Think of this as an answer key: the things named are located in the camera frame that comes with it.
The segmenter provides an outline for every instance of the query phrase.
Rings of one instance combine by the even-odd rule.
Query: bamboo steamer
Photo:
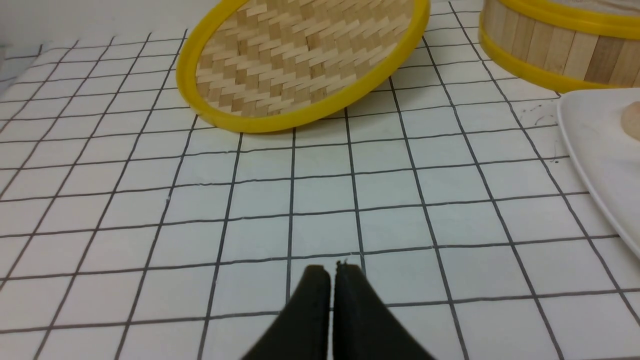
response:
[[[264,133],[319,120],[411,55],[429,0],[222,0],[187,39],[178,89],[206,121]]]
[[[557,92],[640,87],[640,1],[484,0],[479,38],[498,65]]]

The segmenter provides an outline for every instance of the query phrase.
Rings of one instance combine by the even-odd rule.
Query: white wall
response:
[[[219,0],[0,0],[0,44],[185,29]]]

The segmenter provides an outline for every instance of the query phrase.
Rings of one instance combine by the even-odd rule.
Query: dough ball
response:
[[[640,101],[627,106],[622,113],[622,130],[636,140],[640,140]]]

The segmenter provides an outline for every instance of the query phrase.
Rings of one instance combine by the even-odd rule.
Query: yellow rim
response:
[[[574,90],[585,89],[609,89],[615,88],[615,86],[590,83],[583,80],[577,80],[569,78],[567,76],[554,74],[553,72],[545,71],[537,68],[533,65],[515,58],[506,51],[502,50],[496,45],[489,36],[484,32],[482,22],[480,22],[480,28],[478,29],[480,46],[487,53],[487,55],[496,64],[512,73],[513,75],[522,78],[530,83],[534,83],[543,88],[549,90],[565,93]]]
[[[594,35],[640,40],[640,17],[596,13],[549,0],[499,0],[504,6],[533,19]]]
[[[333,96],[297,111],[271,117],[248,118],[223,113],[207,104],[198,94],[195,82],[196,66],[204,45],[211,34],[245,2],[222,0],[214,7],[193,29],[184,43],[176,69],[176,81],[180,94],[193,110],[207,122],[239,133],[266,133],[308,124],[331,115],[367,95],[411,55],[427,26],[430,8],[429,0],[415,0],[413,18],[405,36],[386,60],[356,83],[347,86]]]

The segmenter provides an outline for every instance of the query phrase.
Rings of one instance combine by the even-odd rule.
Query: white plate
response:
[[[623,109],[640,101],[640,88],[581,90],[562,96],[558,123],[591,196],[640,258],[640,142],[620,125]]]

